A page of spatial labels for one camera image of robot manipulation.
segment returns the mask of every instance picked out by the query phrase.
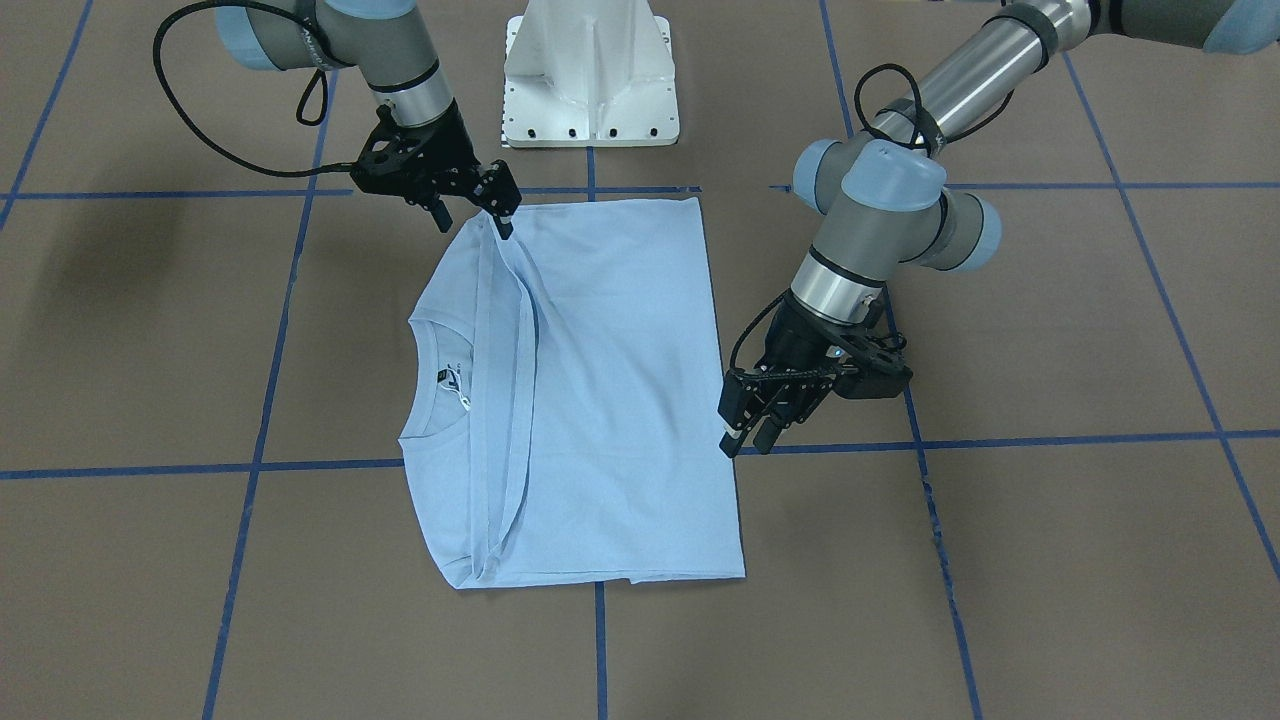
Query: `light blue t-shirt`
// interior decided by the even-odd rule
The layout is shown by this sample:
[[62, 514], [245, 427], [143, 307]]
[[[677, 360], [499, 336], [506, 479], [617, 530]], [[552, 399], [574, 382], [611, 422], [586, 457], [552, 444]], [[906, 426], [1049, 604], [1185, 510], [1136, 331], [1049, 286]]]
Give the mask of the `light blue t-shirt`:
[[458, 232], [417, 304], [401, 437], [456, 588], [741, 578], [696, 200], [526, 205]]

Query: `folded t-shirt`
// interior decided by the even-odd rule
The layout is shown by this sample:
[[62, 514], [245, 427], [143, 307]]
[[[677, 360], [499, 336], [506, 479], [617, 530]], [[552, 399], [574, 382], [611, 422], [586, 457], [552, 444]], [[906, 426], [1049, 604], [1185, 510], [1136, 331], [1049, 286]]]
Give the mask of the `folded t-shirt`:
[[456, 588], [744, 575], [696, 200], [526, 205], [453, 240], [410, 318], [401, 437]]

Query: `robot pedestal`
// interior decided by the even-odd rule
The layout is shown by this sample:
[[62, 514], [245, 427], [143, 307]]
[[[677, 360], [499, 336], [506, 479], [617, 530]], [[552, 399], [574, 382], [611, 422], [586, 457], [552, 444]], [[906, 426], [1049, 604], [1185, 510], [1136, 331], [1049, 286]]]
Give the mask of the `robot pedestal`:
[[507, 23], [503, 142], [671, 145], [680, 136], [671, 26], [646, 0], [530, 0]]

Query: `brown floor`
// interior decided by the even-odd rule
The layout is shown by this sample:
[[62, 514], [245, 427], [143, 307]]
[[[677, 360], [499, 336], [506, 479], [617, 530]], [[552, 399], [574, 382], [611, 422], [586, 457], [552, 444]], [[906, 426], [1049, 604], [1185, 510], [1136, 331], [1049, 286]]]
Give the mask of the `brown floor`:
[[[530, 202], [696, 193], [724, 345], [818, 227], [771, 186], [858, 77], [992, 12], [653, 0], [681, 140], [591, 154], [499, 147], [524, 5], [424, 3], [480, 158]], [[151, 70], [174, 6], [0, 5], [0, 716], [1280, 715], [1280, 47], [1094, 38], [948, 149], [1005, 246], [893, 282], [905, 407], [831, 400], [737, 460], [745, 582], [458, 593], [396, 445], [447, 238], [201, 146]], [[246, 156], [371, 127], [352, 72], [317, 147], [305, 73], [239, 68], [210, 17], [172, 36]]]

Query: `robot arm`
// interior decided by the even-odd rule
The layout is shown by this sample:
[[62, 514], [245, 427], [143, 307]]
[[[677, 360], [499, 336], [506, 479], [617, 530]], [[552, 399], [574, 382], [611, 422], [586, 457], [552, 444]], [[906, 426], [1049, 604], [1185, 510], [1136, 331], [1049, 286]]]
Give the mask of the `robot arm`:
[[902, 392], [911, 379], [905, 340], [874, 332], [886, 282], [901, 264], [977, 269], [1001, 236], [995, 208], [943, 187], [946, 170], [934, 158], [1055, 54], [1102, 32], [1253, 53], [1280, 36], [1280, 0], [1014, 1], [910, 95], [864, 119], [867, 129], [847, 142], [810, 145], [792, 187], [824, 219], [791, 287], [756, 319], [778, 307], [764, 355], [737, 368], [740, 340], [731, 356], [719, 402], [726, 455], [737, 455], [756, 425], [754, 446], [769, 452], [831, 392], [847, 400]]
[[252, 69], [358, 67], [378, 102], [351, 177], [360, 190], [421, 205], [447, 231], [442, 195], [466, 197], [493, 215], [503, 238], [521, 201], [502, 160], [481, 167], [415, 0], [264, 0], [314, 23], [261, 9], [218, 6], [223, 44]]

